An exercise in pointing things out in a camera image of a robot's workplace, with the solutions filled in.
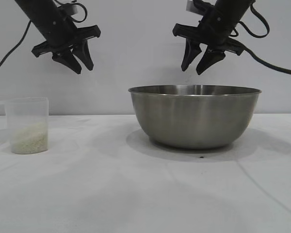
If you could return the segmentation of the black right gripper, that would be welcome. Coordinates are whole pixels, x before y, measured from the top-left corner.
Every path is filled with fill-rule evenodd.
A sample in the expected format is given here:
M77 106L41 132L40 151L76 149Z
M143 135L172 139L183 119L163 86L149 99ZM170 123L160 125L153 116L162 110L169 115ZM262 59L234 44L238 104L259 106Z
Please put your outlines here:
M212 65L222 61L229 51L241 55L244 49L240 42L230 38L234 25L214 7L208 8L197 26L176 24L173 35L186 39L185 52L181 64L185 71L192 61L202 52L200 44L210 46L196 67L197 74L202 74Z

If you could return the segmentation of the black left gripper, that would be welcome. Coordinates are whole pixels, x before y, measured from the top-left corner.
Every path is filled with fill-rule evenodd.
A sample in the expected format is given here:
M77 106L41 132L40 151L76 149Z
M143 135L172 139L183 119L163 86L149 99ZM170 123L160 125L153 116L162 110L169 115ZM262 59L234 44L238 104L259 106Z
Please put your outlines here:
M31 15L31 21L46 39L45 42L34 46L32 53L39 57L47 52L54 52L52 59L77 74L81 74L81 66L74 55L79 58L86 68L91 71L94 64L89 52L87 40L100 37L98 25L77 28L68 18L61 15L42 14Z

